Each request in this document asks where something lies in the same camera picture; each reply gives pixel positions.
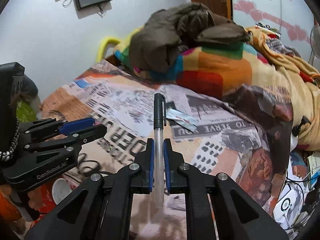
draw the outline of brown jacket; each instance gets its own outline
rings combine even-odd
[[[248,41],[243,27],[213,14],[201,3],[187,3],[151,15],[131,40],[131,65],[166,73],[177,57],[201,43],[230,44]]]

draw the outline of metal bolt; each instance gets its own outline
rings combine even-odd
[[[190,165],[188,163],[181,163],[179,167],[185,171],[190,168]]]
[[[221,179],[221,180],[227,180],[228,175],[225,174],[225,173],[219,173],[218,174],[218,178]]]
[[[132,164],[130,164],[130,166],[129,166],[130,170],[133,170],[133,171],[139,169],[139,167],[140,167],[140,166],[139,166],[139,164],[137,164],[137,163],[132,163]]]
[[[101,175],[100,174],[92,174],[91,175],[91,177],[90,177],[90,179],[92,180],[92,181],[98,181],[99,179],[101,179]]]

